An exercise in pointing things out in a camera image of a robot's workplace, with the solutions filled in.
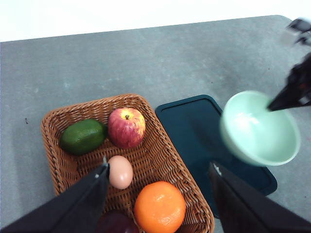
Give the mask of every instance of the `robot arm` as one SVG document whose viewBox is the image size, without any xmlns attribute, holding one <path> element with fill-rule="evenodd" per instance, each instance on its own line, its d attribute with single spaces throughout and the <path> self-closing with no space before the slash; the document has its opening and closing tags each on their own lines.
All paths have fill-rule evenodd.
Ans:
<svg viewBox="0 0 311 233">
<path fill-rule="evenodd" d="M 283 35 L 283 42 L 301 43 L 311 46 L 311 23 L 295 19 Z M 287 85 L 269 104 L 271 111 L 311 105 L 311 53 L 304 61 L 295 65 L 288 78 Z"/>
</svg>

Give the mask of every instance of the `apple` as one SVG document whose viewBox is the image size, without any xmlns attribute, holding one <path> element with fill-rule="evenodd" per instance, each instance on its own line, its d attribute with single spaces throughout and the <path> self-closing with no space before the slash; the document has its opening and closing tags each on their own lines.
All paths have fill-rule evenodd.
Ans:
<svg viewBox="0 0 311 233">
<path fill-rule="evenodd" d="M 139 233 L 139 230 L 131 218 L 119 210 L 110 210 L 99 219 L 95 233 Z"/>
<path fill-rule="evenodd" d="M 123 149 L 138 146 L 144 138 L 145 118 L 133 108 L 118 108 L 108 120 L 108 135 L 111 142 Z"/>
</svg>

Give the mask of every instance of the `basket rim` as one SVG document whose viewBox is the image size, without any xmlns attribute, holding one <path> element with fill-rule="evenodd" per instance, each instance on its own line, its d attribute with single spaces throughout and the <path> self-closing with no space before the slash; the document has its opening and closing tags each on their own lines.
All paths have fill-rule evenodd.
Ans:
<svg viewBox="0 0 311 233">
<path fill-rule="evenodd" d="M 176 150 L 175 146 L 173 145 L 171 139 L 167 135 L 167 132 L 165 131 L 160 120 L 156 116 L 154 109 L 150 106 L 148 101 L 143 96 L 141 96 L 139 94 L 135 94 L 135 93 L 124 93 L 124 94 L 105 97 L 105 98 L 101 98 L 101 99 L 97 99 L 97 100 L 75 103 L 75 104 L 55 108 L 55 109 L 47 112 L 44 115 L 44 117 L 42 118 L 42 121 L 41 121 L 41 132 L 42 132 L 42 136 L 43 136 L 43 141 L 45 143 L 45 149 L 46 149 L 47 157 L 49 160 L 49 167 L 50 167 L 50 172 L 52 175 L 53 185 L 54 185 L 54 190 L 55 190 L 56 195 L 59 195 L 62 193 L 61 192 L 61 184 L 63 182 L 63 177 L 58 175 L 58 174 L 60 174 L 60 171 L 57 169 L 57 166 L 58 166 L 57 165 L 57 158 L 53 155 L 54 153 L 56 153 L 56 151 L 54 150 L 53 146 L 51 146 L 51 145 L 53 145 L 53 143 L 52 143 L 52 139 L 49 135 L 50 129 L 48 127 L 48 124 L 49 124 L 50 120 L 52 119 L 52 117 L 54 117 L 56 115 L 56 113 L 60 112 L 60 111 L 66 112 L 66 110 L 68 110 L 67 112 L 69 112 L 69 111 L 74 110 L 75 108 L 79 108 L 79 107 L 84 106 L 84 105 L 92 105 L 93 103 L 98 104 L 101 101 L 105 102 L 105 101 L 109 101 L 109 99 L 115 99 L 115 98 L 123 99 L 124 97 L 139 98 L 142 100 L 142 102 L 145 102 L 147 104 L 147 107 L 149 108 L 149 110 L 152 111 L 152 113 L 155 116 L 155 121 L 156 121 L 157 125 L 159 125 L 161 132 L 162 132 L 160 134 L 161 140 L 167 141 L 166 149 L 171 150 L 170 153 L 175 155 L 175 157 L 177 159 L 176 162 L 178 161 L 178 163 L 177 163 L 178 168 L 182 171 L 182 173 L 184 174 L 184 177 L 187 178 L 188 181 L 190 181 L 190 183 L 188 184 L 189 187 L 192 189 L 192 191 L 194 191 L 194 193 L 199 195 L 200 198 L 198 198 L 198 195 L 197 195 L 197 197 L 194 198 L 194 201 L 198 202 L 202 207 L 205 206 L 207 208 L 208 216 L 210 219 L 210 223 L 207 222 L 207 224 L 209 226 L 210 232 L 214 232 L 214 228 L 215 228 L 214 216 L 213 216 L 213 213 L 210 209 L 210 206 L 208 205 L 207 201 L 205 200 L 199 186 L 197 185 L 195 179 L 192 177 L 188 168 L 184 164 L 184 161 L 182 160 L 181 156 L 177 152 L 177 150 Z"/>
</svg>

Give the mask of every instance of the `green avocado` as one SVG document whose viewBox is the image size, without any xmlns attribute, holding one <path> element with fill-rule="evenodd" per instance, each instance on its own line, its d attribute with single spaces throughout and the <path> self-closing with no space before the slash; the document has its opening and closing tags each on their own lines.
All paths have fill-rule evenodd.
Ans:
<svg viewBox="0 0 311 233">
<path fill-rule="evenodd" d="M 82 155 L 96 149 L 107 137 L 107 126 L 94 119 L 74 123 L 60 137 L 60 147 L 73 154 Z"/>
</svg>

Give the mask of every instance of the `dark purple fruit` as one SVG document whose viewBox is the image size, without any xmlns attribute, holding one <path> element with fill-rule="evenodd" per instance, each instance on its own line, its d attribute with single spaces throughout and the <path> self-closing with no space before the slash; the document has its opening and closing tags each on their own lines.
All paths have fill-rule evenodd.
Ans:
<svg viewBox="0 0 311 233">
<path fill-rule="evenodd" d="M 132 219 L 119 210 L 111 210 L 98 220 L 95 233 L 139 233 Z"/>
</svg>

